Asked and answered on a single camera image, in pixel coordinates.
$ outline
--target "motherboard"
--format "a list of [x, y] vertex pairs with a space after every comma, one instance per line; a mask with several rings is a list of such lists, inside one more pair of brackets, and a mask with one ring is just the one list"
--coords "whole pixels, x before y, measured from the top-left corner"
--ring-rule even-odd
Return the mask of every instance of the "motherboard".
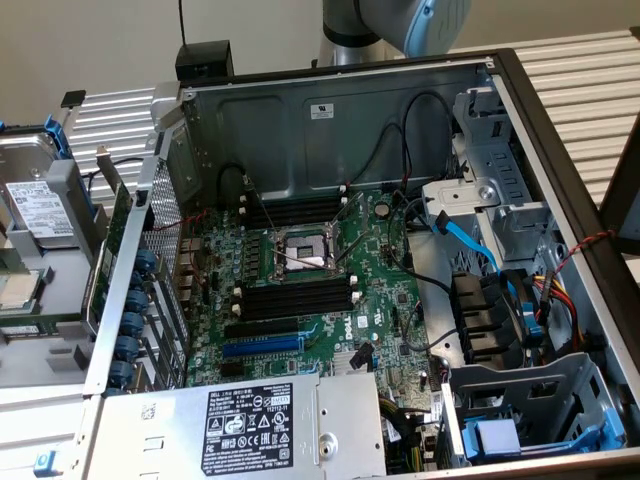
[[[409, 350], [400, 334], [400, 322], [408, 321], [420, 299], [416, 280], [394, 267], [386, 251], [391, 195], [376, 190], [361, 194], [359, 202], [353, 200], [334, 228], [335, 248], [347, 253], [332, 269], [320, 268], [330, 261], [333, 246], [327, 239], [335, 240], [326, 234], [330, 222], [278, 227], [274, 234], [268, 224], [251, 228], [251, 222], [224, 211], [210, 213], [194, 225], [191, 238], [183, 242], [181, 257], [185, 272], [181, 283], [185, 288], [193, 286], [188, 306], [193, 339], [188, 386], [316, 372], [321, 376], [362, 373], [367, 366], [354, 370], [350, 360], [367, 344], [373, 348], [369, 370], [376, 375], [380, 393], [401, 407], [430, 407], [429, 385], [425, 388], [424, 379], [421, 385], [421, 377], [429, 372], [428, 358]], [[276, 208], [264, 207], [274, 212], [270, 216], [278, 222]], [[401, 222], [392, 224], [392, 236], [401, 235], [400, 226]], [[317, 287], [317, 292], [292, 290], [300, 286]], [[345, 287], [353, 301], [345, 302]], [[279, 308], [278, 290], [282, 289], [286, 299]], [[266, 297], [257, 298], [252, 307], [247, 296], [255, 297], [261, 290]], [[322, 304], [319, 313], [278, 318], [279, 311], [298, 312], [296, 295], [309, 304]], [[302, 343], [295, 350], [260, 353], [258, 348], [242, 355], [247, 351], [236, 347], [247, 346], [243, 339], [229, 337], [239, 337], [242, 330], [252, 336], [256, 321], [275, 325], [276, 333], [295, 331]], [[422, 318], [411, 320], [413, 343], [425, 342], [422, 322]]]

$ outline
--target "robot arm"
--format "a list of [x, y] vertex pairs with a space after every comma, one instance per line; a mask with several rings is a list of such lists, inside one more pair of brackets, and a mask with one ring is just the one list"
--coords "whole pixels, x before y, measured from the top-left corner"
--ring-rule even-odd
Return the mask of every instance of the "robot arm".
[[408, 57], [446, 53], [471, 0], [324, 0], [320, 65], [384, 60], [380, 39]]

